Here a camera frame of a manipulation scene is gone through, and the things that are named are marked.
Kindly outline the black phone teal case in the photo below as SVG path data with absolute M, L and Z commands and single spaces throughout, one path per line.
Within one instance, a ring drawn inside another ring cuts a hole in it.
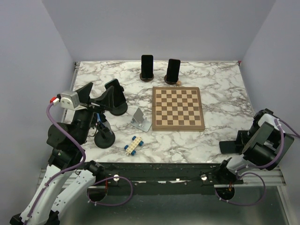
M 124 88 L 120 85 L 118 79 L 113 79 L 105 84 L 105 88 L 108 89 L 109 87 L 114 87 L 113 91 L 113 102 L 114 107 L 117 108 L 120 105 L 126 103 L 126 98 L 124 96 Z

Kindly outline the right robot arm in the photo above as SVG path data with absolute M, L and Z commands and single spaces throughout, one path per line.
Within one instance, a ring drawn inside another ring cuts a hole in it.
M 279 117 L 269 109 L 254 116 L 249 130 L 239 130 L 236 140 L 220 141 L 222 154 L 236 154 L 224 160 L 215 172 L 218 182 L 235 182 L 251 169 L 274 169 L 294 142 L 294 137 L 281 128 Z

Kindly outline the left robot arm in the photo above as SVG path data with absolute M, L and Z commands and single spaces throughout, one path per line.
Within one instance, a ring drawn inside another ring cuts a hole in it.
M 58 225 L 67 207 L 88 186 L 103 182 L 102 166 L 94 161 L 85 162 L 82 145 L 86 142 L 94 114 L 113 109 L 114 87 L 92 99 L 92 86 L 90 82 L 76 91 L 65 91 L 50 100 L 46 114 L 52 125 L 46 143 L 53 150 L 34 197 L 22 213 L 12 216 L 11 225 Z M 57 123 L 50 114 L 53 106 L 73 110 L 72 122 Z

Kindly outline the black phone pink case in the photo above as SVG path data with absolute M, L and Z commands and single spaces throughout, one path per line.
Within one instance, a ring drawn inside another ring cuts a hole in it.
M 169 59 L 167 68 L 167 81 L 177 82 L 179 79 L 180 60 Z

